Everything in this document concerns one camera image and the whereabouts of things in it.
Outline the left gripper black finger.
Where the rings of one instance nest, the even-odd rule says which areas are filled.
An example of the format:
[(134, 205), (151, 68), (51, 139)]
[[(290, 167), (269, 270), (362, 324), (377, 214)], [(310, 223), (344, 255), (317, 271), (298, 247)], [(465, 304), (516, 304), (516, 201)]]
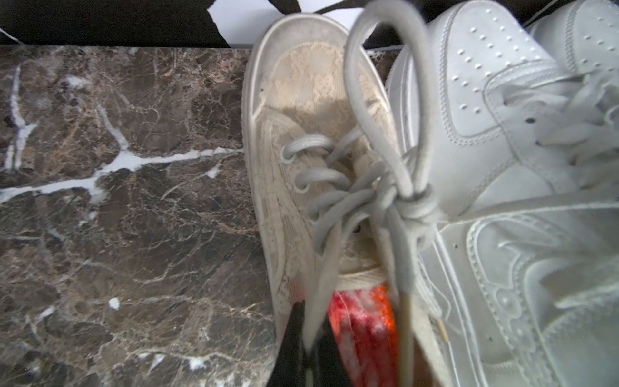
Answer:
[(295, 303), (267, 387), (351, 386), (330, 320), (325, 318), (308, 352), (303, 347), (305, 303)]

